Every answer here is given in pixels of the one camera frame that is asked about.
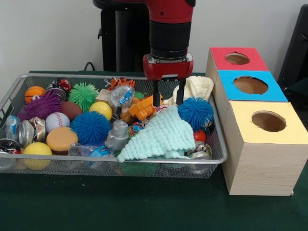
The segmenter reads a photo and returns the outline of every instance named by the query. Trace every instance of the green table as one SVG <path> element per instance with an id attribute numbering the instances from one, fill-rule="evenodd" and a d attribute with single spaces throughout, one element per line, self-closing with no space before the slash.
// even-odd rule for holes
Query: green table
<path id="1" fill-rule="evenodd" d="M 294 193 L 229 196 L 220 166 L 209 180 L 0 174 L 0 230 L 308 230 L 307 165 Z"/>

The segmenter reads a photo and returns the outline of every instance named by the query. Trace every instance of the light green cloth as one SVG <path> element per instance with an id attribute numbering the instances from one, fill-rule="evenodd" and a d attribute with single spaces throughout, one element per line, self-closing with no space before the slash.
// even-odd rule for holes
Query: light green cloth
<path id="1" fill-rule="evenodd" d="M 119 162 L 157 156 L 189 159 L 184 151 L 194 149 L 192 127 L 180 118 L 177 106 L 170 106 L 131 138 L 117 158 Z"/>

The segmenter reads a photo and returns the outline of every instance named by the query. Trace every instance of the metal basket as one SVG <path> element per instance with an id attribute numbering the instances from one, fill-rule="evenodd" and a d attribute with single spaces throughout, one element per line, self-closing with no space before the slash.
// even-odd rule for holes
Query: metal basket
<path id="1" fill-rule="evenodd" d="M 24 106 L 26 90 L 35 85 L 46 88 L 55 78 L 69 79 L 72 84 L 87 82 L 98 89 L 107 87 L 108 81 L 116 76 L 85 76 L 59 74 L 26 74 L 20 76 L 11 86 L 0 102 L 0 110 L 4 117 L 1 122 L 0 138 L 5 138 L 3 123 L 7 115 L 16 115 Z M 135 90 L 152 93 L 152 85 L 145 77 L 127 77 L 136 80 Z M 170 98 L 177 81 L 160 82 L 159 89 L 165 98 Z M 23 174 L 59 174 L 59 175 L 91 175 L 91 176 L 140 176 L 140 177 L 173 177 L 173 178 L 203 178 L 208 179 L 218 164 L 227 159 L 227 149 L 213 98 L 210 103 L 214 107 L 215 130 L 207 137 L 207 143 L 212 148 L 213 160 L 180 160 L 180 159 L 143 159 L 119 163 L 115 157 L 82 157 L 58 155 L 25 155 L 1 154 L 0 162 L 4 163 L 0 173 Z M 43 170 L 30 170 L 24 161 L 50 160 L 50 164 Z M 89 168 L 88 161 L 95 163 L 95 168 Z"/>

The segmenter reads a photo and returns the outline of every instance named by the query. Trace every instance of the yellow ball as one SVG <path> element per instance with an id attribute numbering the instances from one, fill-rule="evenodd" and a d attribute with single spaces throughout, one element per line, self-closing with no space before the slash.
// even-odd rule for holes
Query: yellow ball
<path id="1" fill-rule="evenodd" d="M 105 102 L 96 102 L 96 103 L 92 104 L 92 106 L 90 107 L 90 112 L 92 112 L 92 111 L 96 111 L 98 113 L 101 113 L 108 120 L 111 120 L 112 109 L 109 106 L 109 104 L 107 104 Z"/>
<path id="2" fill-rule="evenodd" d="M 44 143 L 36 142 L 28 145 L 24 154 L 52 155 L 50 147 Z M 24 159 L 25 165 L 31 170 L 42 170 L 50 164 L 51 160 Z"/>

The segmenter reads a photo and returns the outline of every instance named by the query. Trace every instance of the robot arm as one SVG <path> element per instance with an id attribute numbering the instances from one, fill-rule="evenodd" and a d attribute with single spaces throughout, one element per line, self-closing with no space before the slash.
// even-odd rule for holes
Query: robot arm
<path id="1" fill-rule="evenodd" d="M 180 89 L 177 104 L 184 95 L 186 77 L 193 71 L 188 53 L 193 8 L 196 0 L 100 0 L 104 4 L 144 2 L 150 16 L 151 53 L 143 58 L 143 69 L 154 83 L 154 105 L 159 106 L 158 81 L 177 78 Z"/>

